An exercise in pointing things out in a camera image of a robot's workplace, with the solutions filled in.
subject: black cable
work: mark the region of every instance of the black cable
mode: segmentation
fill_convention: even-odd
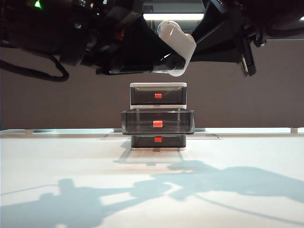
[[[20,74],[28,77],[34,77],[42,80],[53,81],[53,82],[64,82],[67,81],[69,78],[69,73],[65,70],[65,68],[61,65],[61,63],[52,55],[43,55],[43,57],[48,58],[51,60],[55,67],[62,73],[62,76],[52,76],[45,72],[24,68],[20,66],[13,65],[11,63],[5,62],[0,60],[0,68],[3,70],[10,71],[15,74]]]

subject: red tab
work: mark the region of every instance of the red tab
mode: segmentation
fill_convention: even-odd
[[[153,127],[162,127],[162,120],[154,120]]]
[[[154,142],[161,143],[162,142],[162,137],[161,136],[155,136],[154,137]]]
[[[121,31],[115,32],[114,33],[114,38],[123,41],[124,40],[124,35],[125,35],[125,29],[123,28]]]
[[[161,99],[162,98],[162,94],[154,94],[154,98]]]

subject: fluorescent light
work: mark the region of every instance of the fluorescent light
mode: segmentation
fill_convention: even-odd
[[[202,20],[203,13],[145,13],[145,20]]]

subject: plastic drawer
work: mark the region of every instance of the plastic drawer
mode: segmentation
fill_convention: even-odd
[[[186,87],[131,87],[131,105],[186,105]]]
[[[185,148],[185,135],[133,135],[132,148]]]
[[[123,134],[193,134],[194,111],[132,109],[122,112]]]

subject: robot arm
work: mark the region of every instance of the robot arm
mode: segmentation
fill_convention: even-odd
[[[302,0],[203,3],[204,19],[190,36],[174,22],[163,22],[155,34],[143,18],[143,0],[108,0],[106,4],[100,0],[2,0],[1,46],[51,59],[63,77],[2,60],[0,68],[64,81],[68,73],[60,63],[95,67],[97,74],[162,72],[179,76],[190,61],[218,61],[241,63],[245,75],[251,76],[256,69],[250,43],[259,47],[271,37],[304,32],[303,25],[286,29],[287,22],[304,16]]]

